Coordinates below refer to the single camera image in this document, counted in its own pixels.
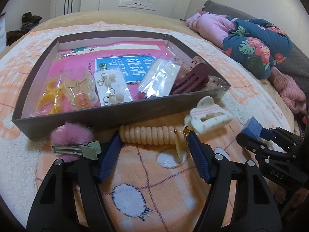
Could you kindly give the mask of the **right hand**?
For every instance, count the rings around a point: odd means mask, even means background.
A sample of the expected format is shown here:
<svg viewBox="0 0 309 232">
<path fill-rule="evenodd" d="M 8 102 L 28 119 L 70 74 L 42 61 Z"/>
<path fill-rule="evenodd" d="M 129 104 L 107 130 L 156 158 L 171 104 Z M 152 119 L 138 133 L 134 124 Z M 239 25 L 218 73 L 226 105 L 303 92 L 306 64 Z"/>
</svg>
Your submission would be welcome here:
<svg viewBox="0 0 309 232">
<path fill-rule="evenodd" d="M 266 180 L 266 182 L 268 183 L 273 194 L 282 219 L 289 219 L 290 217 L 293 217 L 299 209 L 299 206 L 304 203 L 308 196 L 308 190 L 305 188 L 300 188 L 298 191 L 293 193 L 270 180 Z"/>
</svg>

